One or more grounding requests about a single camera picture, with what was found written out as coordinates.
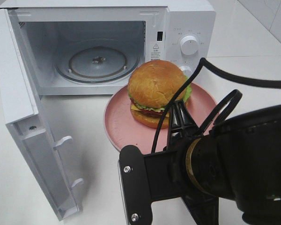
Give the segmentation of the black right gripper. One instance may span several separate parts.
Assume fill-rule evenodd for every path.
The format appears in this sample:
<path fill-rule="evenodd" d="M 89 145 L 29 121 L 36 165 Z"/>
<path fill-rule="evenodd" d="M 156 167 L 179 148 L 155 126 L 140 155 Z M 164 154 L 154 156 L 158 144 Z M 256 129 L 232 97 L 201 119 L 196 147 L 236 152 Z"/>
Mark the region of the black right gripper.
<path fill-rule="evenodd" d="M 198 133 L 198 125 L 183 100 L 170 109 L 167 151 L 171 180 L 182 191 L 182 200 L 198 225 L 219 223 L 219 197 L 227 196 L 227 179 L 216 139 Z"/>

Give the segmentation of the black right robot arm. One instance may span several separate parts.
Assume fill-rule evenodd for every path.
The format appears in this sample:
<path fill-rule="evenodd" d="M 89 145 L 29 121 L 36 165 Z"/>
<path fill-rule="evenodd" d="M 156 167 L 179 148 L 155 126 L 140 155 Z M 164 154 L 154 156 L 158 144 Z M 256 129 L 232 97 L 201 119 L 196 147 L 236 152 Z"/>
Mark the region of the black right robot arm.
<path fill-rule="evenodd" d="M 170 178 L 199 206 L 236 202 L 250 225 L 281 225 L 281 105 L 220 122 L 203 135 L 183 103 L 170 110 Z"/>

